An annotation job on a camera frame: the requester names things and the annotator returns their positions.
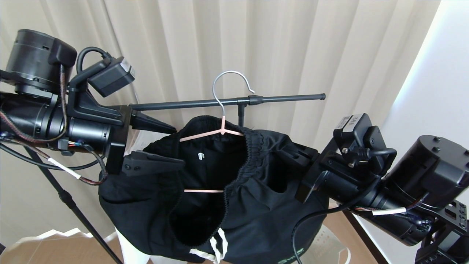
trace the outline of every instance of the pink hanger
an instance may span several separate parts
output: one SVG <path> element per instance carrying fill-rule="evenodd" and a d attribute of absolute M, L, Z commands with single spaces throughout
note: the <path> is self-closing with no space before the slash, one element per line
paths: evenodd
<path fill-rule="evenodd" d="M 254 93 L 254 91 L 251 89 L 250 85 L 249 85 L 249 82 L 247 80 L 247 78 L 240 72 L 238 71 L 234 71 L 234 70 L 227 70 L 227 71 L 224 71 L 222 72 L 220 75 L 218 75 L 215 80 L 213 81 L 213 85 L 212 85 L 212 93 L 213 93 L 213 96 L 215 97 L 215 100 L 217 100 L 218 104 L 221 106 L 221 109 L 223 111 L 223 116 L 221 117 L 221 128 L 220 129 L 217 129 L 217 130 L 214 130 L 214 131 L 210 131 L 210 132 L 205 132 L 205 133 L 201 133 L 201 134 L 197 134 L 197 135 L 193 135 L 193 136 L 188 136 L 188 137 L 185 137 L 185 138 L 181 138 L 179 140 L 179 142 L 183 142 L 183 141 L 188 141 L 188 140 L 193 140 L 193 139 L 198 139 L 198 138 L 201 138 L 201 137 L 205 137 L 205 136 L 210 136 L 210 135 L 215 135 L 215 134 L 222 134 L 224 135 L 225 133 L 229 133 L 229 134 L 233 134 L 233 135 L 238 135 L 238 136 L 243 136 L 242 133 L 239 133 L 239 132 L 236 132 L 236 131 L 233 131 L 233 130 L 228 130 L 225 128 L 225 106 L 220 102 L 220 100 L 218 99 L 217 95 L 215 94 L 215 84 L 217 83 L 217 80 L 222 77 L 223 75 L 227 74 L 227 73 L 235 73 L 235 74 L 238 74 L 240 75 L 243 79 L 244 79 L 244 82 L 246 83 L 246 86 L 248 87 L 248 90 L 251 92 L 251 93 Z M 184 192 L 186 193 L 222 193 L 223 190 L 194 190 L 194 189 L 185 189 Z"/>

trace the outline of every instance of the hanger hook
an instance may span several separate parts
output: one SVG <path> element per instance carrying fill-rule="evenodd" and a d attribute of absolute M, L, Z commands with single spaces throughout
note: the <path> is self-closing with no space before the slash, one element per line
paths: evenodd
<path fill-rule="evenodd" d="M 238 71 L 235 71 L 235 70 L 227 70 L 227 71 L 224 71 L 222 73 L 220 73 L 216 78 L 215 80 L 213 81 L 213 85 L 212 85 L 212 93 L 213 93 L 213 96 L 215 97 L 215 100 L 217 100 L 218 104 L 221 106 L 221 109 L 223 110 L 223 116 L 225 116 L 225 106 L 223 106 L 223 104 L 220 102 L 220 100 L 218 99 L 217 95 L 215 94 L 215 84 L 217 83 L 217 80 L 222 77 L 223 75 L 227 74 L 227 73 L 235 73 L 239 76 L 241 76 L 243 79 L 244 79 L 244 82 L 246 83 L 246 86 L 248 87 L 248 90 L 251 92 L 251 93 L 255 93 L 254 90 L 251 89 L 251 86 L 249 86 L 249 82 L 248 82 L 248 79 L 240 72 Z"/>

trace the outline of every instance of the drawstring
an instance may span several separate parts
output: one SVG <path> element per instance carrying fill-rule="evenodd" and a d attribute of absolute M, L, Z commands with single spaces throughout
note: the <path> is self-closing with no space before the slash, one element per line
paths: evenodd
<path fill-rule="evenodd" d="M 212 261 L 213 264 L 220 264 L 221 260 L 225 258 L 225 255 L 228 251 L 228 241 L 227 241 L 227 238 L 225 237 L 225 232 L 221 228 L 218 229 L 218 235 L 221 237 L 222 252 L 220 252 L 217 248 L 217 240 L 215 239 L 215 237 L 212 237 L 210 238 L 210 245 L 212 246 L 212 249 L 213 249 L 213 252 L 215 252 L 215 255 L 208 254 L 196 248 L 191 249 L 189 253 L 195 254 L 204 259 L 208 259 Z"/>

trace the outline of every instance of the curtain fold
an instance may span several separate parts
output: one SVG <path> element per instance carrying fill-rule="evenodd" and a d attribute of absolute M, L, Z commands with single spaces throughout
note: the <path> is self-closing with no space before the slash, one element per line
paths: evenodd
<path fill-rule="evenodd" d="M 245 117 L 246 127 L 286 133 L 321 150 L 344 116 L 366 112 L 373 124 L 383 124 L 438 6 L 439 1 L 418 0 L 3 0 L 0 68 L 7 64 L 17 30 L 28 28 L 78 51 L 97 46 L 125 56 L 136 80 L 106 98 L 91 89 L 105 105 L 212 99 L 213 79 L 237 70 L 258 95 L 326 93 L 325 101 L 248 106 Z M 98 59 L 90 53 L 84 67 Z M 250 94 L 236 75 L 223 76 L 216 89 L 219 98 Z M 237 107 L 226 109 L 227 120 L 237 123 Z M 198 115 L 221 116 L 221 109 L 145 113 L 180 129 Z M 90 155 L 51 155 L 69 166 L 92 160 Z M 3 152 L 1 165 L 3 244 L 52 228 L 82 228 L 37 168 Z M 81 171 L 94 179 L 97 172 L 97 167 Z M 111 233 L 97 189 L 66 173 L 54 174 L 97 229 Z M 19 217 L 21 226 L 15 223 Z"/>

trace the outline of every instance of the robotic arm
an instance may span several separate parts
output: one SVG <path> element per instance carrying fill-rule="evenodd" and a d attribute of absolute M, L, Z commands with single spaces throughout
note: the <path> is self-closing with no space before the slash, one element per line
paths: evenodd
<path fill-rule="evenodd" d="M 83 70 L 88 52 L 99 52 L 102 60 Z M 126 170 L 130 177 L 153 170 L 154 162 L 169 171 L 182 167 L 183 161 L 144 152 L 123 158 L 130 126 L 163 133 L 176 130 L 129 106 L 106 107 L 96 102 L 88 84 L 106 97 L 135 79 L 123 57 L 86 48 L 78 55 L 77 75 L 68 81 L 76 57 L 76 50 L 60 39 L 19 30 L 6 71 L 0 70 L 0 81 L 14 85 L 16 92 L 0 93 L 0 140 L 23 139 L 28 146 L 63 155 L 75 151 L 102 154 L 107 157 L 107 172 Z M 3 144 L 0 147 L 34 163 Z M 469 150 L 444 138 L 421 136 L 387 173 L 397 152 L 386 147 L 367 114 L 343 118 L 322 153 L 297 147 L 278 154 L 304 172 L 296 193 L 299 201 L 305 202 L 318 190 L 341 203 L 341 209 L 351 210 L 402 243 L 422 242 L 415 263 L 469 261 L 467 208 L 455 200 L 469 186 Z M 91 165 L 67 169 L 73 173 Z"/>

